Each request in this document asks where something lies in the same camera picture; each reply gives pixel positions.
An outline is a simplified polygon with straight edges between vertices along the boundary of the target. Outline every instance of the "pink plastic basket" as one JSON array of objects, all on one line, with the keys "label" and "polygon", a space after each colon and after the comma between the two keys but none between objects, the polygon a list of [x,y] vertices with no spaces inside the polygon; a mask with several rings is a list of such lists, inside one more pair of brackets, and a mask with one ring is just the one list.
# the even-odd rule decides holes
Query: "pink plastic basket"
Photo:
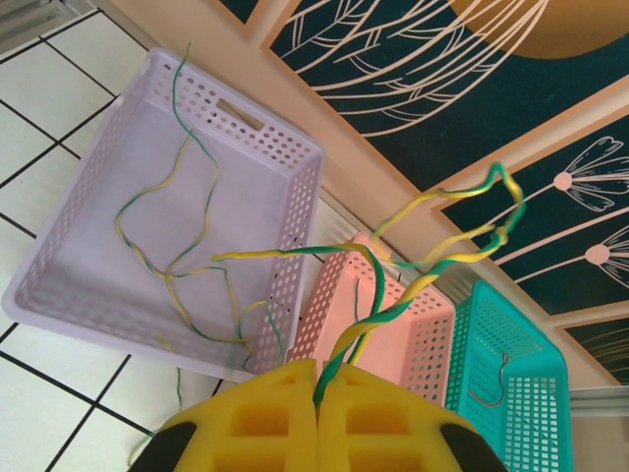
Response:
[{"label": "pink plastic basket", "polygon": [[[353,241],[372,246],[365,233]],[[321,369],[338,336],[355,321],[357,283],[358,317],[362,319],[369,314],[375,292],[371,266],[357,252],[327,259],[288,352],[289,361],[315,358]],[[387,275],[382,306],[393,304],[403,290]],[[372,332],[358,367],[443,405],[454,317],[452,302],[436,288],[427,287],[400,317]]]}]

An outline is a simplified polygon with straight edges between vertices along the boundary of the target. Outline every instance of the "orange circle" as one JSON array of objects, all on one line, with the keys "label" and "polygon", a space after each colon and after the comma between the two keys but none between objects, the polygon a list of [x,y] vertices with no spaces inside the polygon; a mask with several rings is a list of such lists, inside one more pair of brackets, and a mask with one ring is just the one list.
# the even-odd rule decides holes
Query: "orange circle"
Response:
[{"label": "orange circle", "polygon": [[[459,17],[474,1],[449,0],[450,7]],[[499,40],[502,33],[542,1],[525,0],[520,7],[508,14],[517,4],[516,1],[481,0],[473,10],[467,12],[464,22],[474,32],[489,31],[493,19],[506,17],[503,20],[496,20],[500,25],[487,36],[486,41],[492,43]],[[485,8],[486,12],[468,20]],[[517,38],[521,37],[524,29],[520,29],[513,39],[500,45],[500,49],[509,50]],[[628,0],[549,0],[542,17],[518,45],[514,54],[535,59],[578,56],[610,44],[627,32],[629,32]]]}]

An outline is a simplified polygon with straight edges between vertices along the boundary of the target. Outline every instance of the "yellow plastic block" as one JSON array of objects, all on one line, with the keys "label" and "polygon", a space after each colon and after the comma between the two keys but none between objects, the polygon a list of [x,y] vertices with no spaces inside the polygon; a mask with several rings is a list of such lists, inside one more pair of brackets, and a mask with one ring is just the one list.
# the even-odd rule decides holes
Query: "yellow plastic block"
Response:
[{"label": "yellow plastic block", "polygon": [[318,415],[320,472],[460,472],[439,431],[470,422],[416,394],[344,364]]},{"label": "yellow plastic block", "polygon": [[293,362],[182,411],[197,430],[175,472],[315,472],[314,360]]}]

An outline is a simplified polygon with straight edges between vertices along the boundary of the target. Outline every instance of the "white tile floor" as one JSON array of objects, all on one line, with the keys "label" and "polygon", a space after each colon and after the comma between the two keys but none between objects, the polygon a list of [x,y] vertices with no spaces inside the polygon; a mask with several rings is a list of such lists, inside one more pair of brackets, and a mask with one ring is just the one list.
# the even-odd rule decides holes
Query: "white tile floor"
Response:
[{"label": "white tile floor", "polygon": [[[95,11],[0,57],[0,292],[73,178],[102,110],[144,56]],[[319,203],[313,244],[355,232]],[[305,299],[322,261],[307,264]],[[131,448],[177,411],[173,367],[17,325],[1,310],[0,376],[3,471],[125,471]],[[184,372],[184,406],[230,386]]]}]

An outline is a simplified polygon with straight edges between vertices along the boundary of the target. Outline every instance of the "plastic basket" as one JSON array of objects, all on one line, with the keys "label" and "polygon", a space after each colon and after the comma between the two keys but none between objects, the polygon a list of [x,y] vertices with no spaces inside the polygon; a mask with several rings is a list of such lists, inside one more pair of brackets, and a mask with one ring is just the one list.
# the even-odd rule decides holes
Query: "plastic basket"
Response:
[{"label": "plastic basket", "polygon": [[[187,136],[171,108],[180,61],[166,50],[150,51],[144,70],[109,108],[79,175],[38,235],[3,306],[20,322],[242,381],[280,362],[266,309],[245,316],[244,333],[255,336],[254,356],[241,370],[244,346],[208,341],[189,330],[169,302],[163,281],[146,270],[114,228],[122,205],[168,174]],[[191,64],[183,68],[177,87],[183,120],[220,166],[209,234],[178,269],[209,266],[211,256],[228,251],[307,245],[318,200],[320,147]],[[127,235],[158,267],[164,269],[199,234],[213,172],[192,142],[174,181],[140,199],[125,215]],[[303,258],[229,261],[224,266],[242,307],[272,301],[283,343],[290,345],[303,291]],[[234,336],[222,273],[210,271],[176,283],[201,330]]]},{"label": "plastic basket", "polygon": [[446,406],[476,425],[509,470],[573,470],[563,356],[483,281],[457,306]]},{"label": "plastic basket", "polygon": [[[369,240],[364,233],[353,239],[368,246]],[[357,281],[362,319],[370,312],[375,291],[370,265],[354,252],[336,253],[325,261],[288,360],[315,358],[320,371],[338,336],[355,321]],[[392,305],[403,290],[387,275],[382,306]],[[454,314],[450,300],[436,288],[426,288],[400,317],[372,332],[357,366],[443,405]]]}]

